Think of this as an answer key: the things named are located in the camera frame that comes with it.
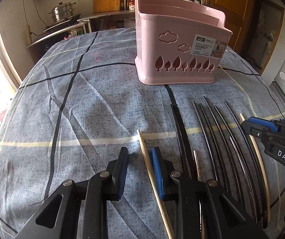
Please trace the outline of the silver metal chopstick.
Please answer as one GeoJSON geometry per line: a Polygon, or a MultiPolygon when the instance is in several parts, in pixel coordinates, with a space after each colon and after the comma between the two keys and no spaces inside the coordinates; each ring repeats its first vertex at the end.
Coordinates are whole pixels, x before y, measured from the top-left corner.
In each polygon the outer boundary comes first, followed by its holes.
{"type": "MultiPolygon", "coordinates": [[[[196,166],[198,181],[202,181],[200,164],[199,164],[199,159],[198,159],[198,153],[197,153],[196,150],[193,151],[193,156],[194,156],[194,163],[195,163],[195,166],[196,166]]],[[[200,206],[200,233],[201,233],[201,239],[205,239],[205,224],[204,224],[204,220],[203,220],[201,203],[199,203],[199,206],[200,206]]]]}

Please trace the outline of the dark sauce bottle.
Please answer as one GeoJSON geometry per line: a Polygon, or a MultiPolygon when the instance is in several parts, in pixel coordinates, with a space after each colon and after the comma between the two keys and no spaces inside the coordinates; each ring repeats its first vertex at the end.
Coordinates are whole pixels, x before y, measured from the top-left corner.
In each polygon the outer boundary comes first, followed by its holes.
{"type": "Polygon", "coordinates": [[[124,3],[124,9],[129,10],[129,0],[123,0],[124,3]]]}

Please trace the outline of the pink plastic utensil basket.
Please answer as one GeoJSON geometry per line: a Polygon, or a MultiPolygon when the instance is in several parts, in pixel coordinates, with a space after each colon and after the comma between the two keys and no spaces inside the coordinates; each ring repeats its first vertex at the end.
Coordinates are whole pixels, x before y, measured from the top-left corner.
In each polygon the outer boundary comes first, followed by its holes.
{"type": "Polygon", "coordinates": [[[185,0],[135,0],[135,65],[146,85],[211,84],[232,31],[224,12],[185,0]]]}

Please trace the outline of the steel steamer pot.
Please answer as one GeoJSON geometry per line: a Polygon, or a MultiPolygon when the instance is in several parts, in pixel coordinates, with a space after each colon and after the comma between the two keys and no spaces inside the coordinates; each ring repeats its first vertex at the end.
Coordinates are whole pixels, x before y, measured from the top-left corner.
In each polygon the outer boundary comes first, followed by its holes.
{"type": "Polygon", "coordinates": [[[74,3],[63,3],[60,2],[58,6],[54,7],[51,12],[49,13],[51,15],[51,19],[54,23],[64,20],[65,18],[74,16],[74,3]]]}

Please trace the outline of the light wooden chopstick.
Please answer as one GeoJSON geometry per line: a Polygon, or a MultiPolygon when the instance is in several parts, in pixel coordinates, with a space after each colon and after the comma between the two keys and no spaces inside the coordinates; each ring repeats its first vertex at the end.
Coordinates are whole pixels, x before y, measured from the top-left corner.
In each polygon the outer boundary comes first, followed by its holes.
{"type": "Polygon", "coordinates": [[[248,142],[249,151],[252,152],[252,158],[253,158],[252,161],[256,163],[258,169],[257,172],[259,173],[259,181],[261,181],[263,185],[263,192],[260,194],[263,203],[263,210],[262,210],[263,227],[266,228],[268,226],[269,221],[271,220],[271,209],[270,209],[269,187],[268,187],[265,167],[255,137],[250,134],[247,135],[245,133],[245,130],[241,126],[241,124],[245,121],[245,117],[242,113],[240,114],[240,118],[241,118],[240,130],[243,132],[244,137],[246,139],[247,137],[250,138],[250,142],[248,142]]]}

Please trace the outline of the metal kitchen shelf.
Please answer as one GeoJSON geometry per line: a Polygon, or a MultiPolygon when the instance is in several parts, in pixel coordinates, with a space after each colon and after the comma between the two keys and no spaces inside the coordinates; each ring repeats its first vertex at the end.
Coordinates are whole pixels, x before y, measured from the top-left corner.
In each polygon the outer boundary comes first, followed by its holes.
{"type": "Polygon", "coordinates": [[[71,29],[75,29],[75,28],[79,28],[79,27],[82,27],[85,33],[91,33],[92,32],[91,21],[93,21],[97,18],[109,17],[109,16],[118,16],[118,15],[130,15],[130,14],[135,14],[135,10],[119,10],[119,11],[110,11],[110,12],[101,12],[101,13],[96,13],[96,14],[90,14],[88,17],[78,19],[77,24],[67,26],[63,29],[59,29],[57,31],[54,31],[50,34],[46,34],[45,36],[41,37],[40,39],[32,42],[32,44],[27,46],[27,48],[30,48],[33,45],[36,45],[36,44],[38,44],[38,43],[40,43],[40,42],[42,42],[48,38],[51,38],[51,37],[56,36],[58,34],[61,34],[63,32],[70,31],[71,29]]]}

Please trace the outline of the blue plaid tablecloth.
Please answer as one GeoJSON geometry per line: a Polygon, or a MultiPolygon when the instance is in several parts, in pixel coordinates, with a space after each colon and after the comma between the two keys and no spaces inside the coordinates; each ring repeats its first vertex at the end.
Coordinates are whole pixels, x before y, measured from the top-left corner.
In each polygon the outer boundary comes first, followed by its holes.
{"type": "Polygon", "coordinates": [[[213,171],[194,104],[216,135],[230,125],[249,166],[235,120],[285,118],[279,97],[250,64],[227,49],[213,84],[148,86],[138,79],[134,29],[63,40],[31,69],[0,128],[0,236],[14,238],[64,180],[90,179],[129,150],[125,190],[107,205],[110,238],[166,238],[137,138],[180,168],[171,104],[177,104],[201,175],[213,171]]]}

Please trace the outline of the wooden door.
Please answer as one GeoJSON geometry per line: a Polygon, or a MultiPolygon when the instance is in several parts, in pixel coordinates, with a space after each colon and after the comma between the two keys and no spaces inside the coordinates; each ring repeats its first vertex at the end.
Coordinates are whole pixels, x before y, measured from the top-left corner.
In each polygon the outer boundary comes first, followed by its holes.
{"type": "Polygon", "coordinates": [[[239,53],[243,47],[254,8],[254,0],[203,0],[225,13],[225,27],[233,32],[228,46],[239,53]]]}

